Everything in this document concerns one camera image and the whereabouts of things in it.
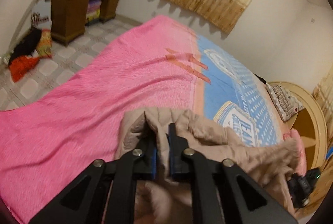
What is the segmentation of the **beige puffer jacket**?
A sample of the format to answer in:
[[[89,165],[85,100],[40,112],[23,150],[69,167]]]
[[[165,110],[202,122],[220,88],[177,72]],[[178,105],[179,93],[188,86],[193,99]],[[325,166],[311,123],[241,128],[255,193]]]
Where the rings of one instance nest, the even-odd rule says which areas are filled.
[[[116,158],[136,148],[149,126],[156,134],[159,166],[153,182],[140,181],[135,196],[135,223],[192,223],[191,193],[188,184],[176,183],[169,176],[167,131],[174,123],[176,134],[207,159],[232,159],[291,215],[295,215],[287,187],[299,165],[297,140],[287,138],[278,145],[248,147],[231,128],[197,115],[191,110],[144,107],[124,114],[120,125]]]

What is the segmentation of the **clothes pile on floor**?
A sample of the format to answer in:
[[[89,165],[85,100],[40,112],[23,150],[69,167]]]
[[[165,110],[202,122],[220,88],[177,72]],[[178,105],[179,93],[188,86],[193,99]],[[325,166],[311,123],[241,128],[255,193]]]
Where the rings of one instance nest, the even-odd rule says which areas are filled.
[[[52,58],[52,38],[48,29],[31,28],[3,59],[14,83],[20,81],[41,59]]]

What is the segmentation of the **cream round headboard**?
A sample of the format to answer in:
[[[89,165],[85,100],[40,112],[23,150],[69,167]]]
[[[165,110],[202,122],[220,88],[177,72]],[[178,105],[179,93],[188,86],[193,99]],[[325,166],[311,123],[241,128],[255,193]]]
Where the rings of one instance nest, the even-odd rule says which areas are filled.
[[[286,124],[296,129],[303,141],[308,169],[322,167],[327,152],[327,126],[324,114],[315,98],[306,89],[291,82],[271,82],[280,85],[303,104],[304,109],[291,117]]]

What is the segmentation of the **patterned pillow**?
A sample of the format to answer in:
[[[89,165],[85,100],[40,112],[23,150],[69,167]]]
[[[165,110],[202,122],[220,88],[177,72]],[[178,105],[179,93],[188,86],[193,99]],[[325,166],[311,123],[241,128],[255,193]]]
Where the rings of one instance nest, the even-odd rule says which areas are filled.
[[[266,90],[283,122],[287,122],[293,115],[305,108],[296,96],[281,85],[267,83]]]

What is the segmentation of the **pink and blue bedspread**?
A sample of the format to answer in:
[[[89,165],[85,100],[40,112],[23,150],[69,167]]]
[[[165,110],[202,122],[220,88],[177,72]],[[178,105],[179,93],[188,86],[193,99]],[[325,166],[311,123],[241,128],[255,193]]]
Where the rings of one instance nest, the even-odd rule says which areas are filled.
[[[1,199],[28,223],[96,159],[112,161],[124,114],[191,110],[248,147],[280,144],[283,122],[240,61],[166,16],[134,27],[40,100],[1,112]]]

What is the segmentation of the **folded fabrics under desk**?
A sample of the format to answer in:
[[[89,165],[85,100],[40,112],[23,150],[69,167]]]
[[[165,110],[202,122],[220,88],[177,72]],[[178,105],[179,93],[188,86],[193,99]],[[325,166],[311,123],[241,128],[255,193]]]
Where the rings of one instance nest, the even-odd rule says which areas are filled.
[[[95,22],[99,20],[100,13],[101,13],[101,0],[91,0],[87,6],[86,12],[86,20],[85,24],[91,24],[91,22]]]

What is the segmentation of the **white paper bag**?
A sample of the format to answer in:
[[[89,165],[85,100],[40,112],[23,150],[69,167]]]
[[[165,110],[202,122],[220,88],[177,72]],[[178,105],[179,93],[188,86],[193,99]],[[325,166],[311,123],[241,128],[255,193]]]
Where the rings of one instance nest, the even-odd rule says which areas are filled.
[[[51,1],[39,0],[34,7],[32,7],[31,26],[39,30],[51,30]]]

